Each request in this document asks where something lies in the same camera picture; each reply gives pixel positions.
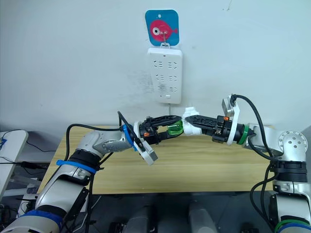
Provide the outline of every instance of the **gray floor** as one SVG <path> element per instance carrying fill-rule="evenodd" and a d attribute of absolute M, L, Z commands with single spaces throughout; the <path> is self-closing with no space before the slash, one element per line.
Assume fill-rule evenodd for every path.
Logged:
<path fill-rule="evenodd" d="M 20 167 L 16 173 L 26 177 L 40 177 L 29 175 Z M 22 185 L 10 183 L 8 188 L 22 188 Z M 5 197 L 1 203 L 11 208 L 18 208 L 21 198 Z M 269 232 L 268 227 L 253 209 L 248 192 L 218 192 L 218 193 L 167 193 L 144 195 L 103 195 L 94 207 L 91 219 L 96 223 L 90 227 L 90 233 L 107 233 L 111 222 L 127 222 L 127 220 L 140 208 L 148 205 L 156 209 L 157 227 L 159 233 L 190 233 L 188 223 L 188 207 L 191 201 L 199 201 L 210 213 L 219 233 L 240 233 L 241 225 L 245 222 L 254 224 L 259 232 Z M 79 226 L 85 214 L 80 213 L 76 225 Z"/>

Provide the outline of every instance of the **white wall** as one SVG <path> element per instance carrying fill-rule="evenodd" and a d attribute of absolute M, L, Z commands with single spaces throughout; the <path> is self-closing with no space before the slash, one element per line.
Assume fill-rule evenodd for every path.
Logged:
<path fill-rule="evenodd" d="M 1 130 L 38 131 L 54 146 L 70 123 L 167 114 L 153 101 L 144 14 L 175 9 L 184 54 L 181 115 L 222 114 L 244 94 L 266 124 L 302 130 L 311 115 L 309 0 L 1 0 Z M 255 122 L 239 101 L 240 122 Z"/>

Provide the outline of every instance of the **green band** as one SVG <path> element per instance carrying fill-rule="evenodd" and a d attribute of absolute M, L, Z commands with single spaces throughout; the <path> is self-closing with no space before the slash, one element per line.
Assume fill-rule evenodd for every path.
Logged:
<path fill-rule="evenodd" d="M 306 222 L 303 222 L 303 221 L 299 221 L 299 220 L 294 220 L 294 219 L 288 219 L 288 220 L 284 220 L 284 221 L 281 221 L 277 224 L 276 228 L 274 229 L 274 232 L 277 233 L 277 231 L 285 224 L 287 223 L 299 223 L 299 224 L 302 224 L 302 225 L 307 225 L 309 226 L 308 223 Z"/>
<path fill-rule="evenodd" d="M 243 132 L 243 135 L 242 135 L 241 139 L 238 142 L 239 145 L 242 145 L 245 142 L 245 140 L 247 138 L 248 129 L 249 129 L 249 126 L 248 125 L 244 125 L 244 132 Z"/>

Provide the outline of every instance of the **table surface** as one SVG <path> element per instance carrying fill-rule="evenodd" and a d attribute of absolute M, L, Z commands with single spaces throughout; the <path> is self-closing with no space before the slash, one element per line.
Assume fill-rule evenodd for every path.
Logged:
<path fill-rule="evenodd" d="M 0 133 L 0 140 L 6 132 Z M 0 156 L 7 158 L 10 161 L 16 162 L 18 156 L 22 151 L 26 140 L 28 138 L 28 133 L 24 130 L 16 130 L 8 132 L 4 139 L 7 141 L 3 144 L 0 150 Z M 0 158 L 0 163 L 7 163 L 4 158 Z M 9 183 L 10 177 L 14 170 L 14 164 L 0 164 L 0 200 L 2 195 Z"/>
<path fill-rule="evenodd" d="M 89 131 L 80 127 L 71 129 L 70 154 Z M 56 171 L 56 161 L 65 158 L 65 142 L 64 136 L 39 192 Z M 159 157 L 152 166 L 132 149 L 114 153 L 104 163 L 104 170 L 96 173 L 93 193 L 249 191 L 263 180 L 268 166 L 255 152 L 237 144 L 212 142 L 206 135 L 181 135 L 151 146 Z M 267 190 L 272 190 L 271 184 L 267 185 Z"/>

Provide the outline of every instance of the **white power strip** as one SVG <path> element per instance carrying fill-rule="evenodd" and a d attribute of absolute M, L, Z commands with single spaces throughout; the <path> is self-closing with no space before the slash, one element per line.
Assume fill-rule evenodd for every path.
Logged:
<path fill-rule="evenodd" d="M 183 64 L 181 50 L 149 48 L 148 57 L 155 99 L 162 103 L 180 103 Z"/>

